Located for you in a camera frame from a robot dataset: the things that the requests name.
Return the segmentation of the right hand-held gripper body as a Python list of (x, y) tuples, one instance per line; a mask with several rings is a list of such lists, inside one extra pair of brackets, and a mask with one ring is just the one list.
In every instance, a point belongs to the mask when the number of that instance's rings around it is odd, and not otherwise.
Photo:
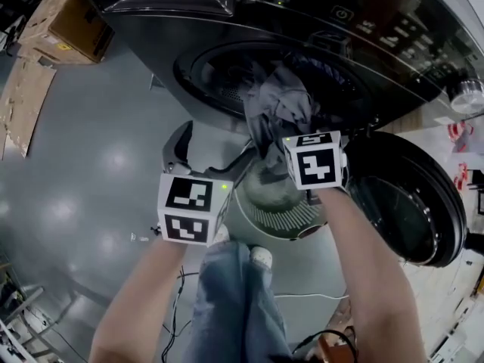
[(339, 131), (283, 137), (281, 142), (289, 176), (296, 189), (306, 193), (308, 205), (321, 203), (317, 189), (344, 189), (348, 159)]

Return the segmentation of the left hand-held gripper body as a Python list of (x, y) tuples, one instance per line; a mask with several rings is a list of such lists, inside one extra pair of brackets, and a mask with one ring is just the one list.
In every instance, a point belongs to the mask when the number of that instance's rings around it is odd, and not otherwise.
[(225, 220), (234, 182), (207, 178), (182, 163), (160, 176), (157, 213), (164, 240), (210, 246)]

